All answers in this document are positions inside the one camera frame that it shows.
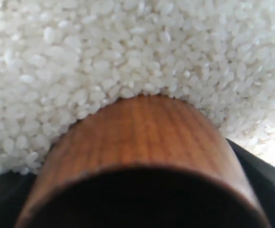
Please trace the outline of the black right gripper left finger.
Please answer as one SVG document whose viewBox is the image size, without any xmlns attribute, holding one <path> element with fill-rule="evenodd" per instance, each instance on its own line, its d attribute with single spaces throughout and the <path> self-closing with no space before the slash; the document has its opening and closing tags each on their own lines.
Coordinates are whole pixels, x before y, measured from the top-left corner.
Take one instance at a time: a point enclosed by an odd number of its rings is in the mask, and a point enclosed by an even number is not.
<svg viewBox="0 0 275 228">
<path fill-rule="evenodd" d="M 0 175 L 0 228 L 14 227 L 35 179 L 35 174 Z"/>
</svg>

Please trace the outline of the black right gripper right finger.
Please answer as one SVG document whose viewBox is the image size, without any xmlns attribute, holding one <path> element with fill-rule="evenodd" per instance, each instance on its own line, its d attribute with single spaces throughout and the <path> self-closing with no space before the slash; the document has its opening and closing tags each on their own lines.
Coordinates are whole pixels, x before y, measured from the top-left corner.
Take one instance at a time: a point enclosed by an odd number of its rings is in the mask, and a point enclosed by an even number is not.
<svg viewBox="0 0 275 228">
<path fill-rule="evenodd" d="M 275 228 L 275 167 L 237 145 L 228 143 L 239 159 L 272 227 Z"/>
</svg>

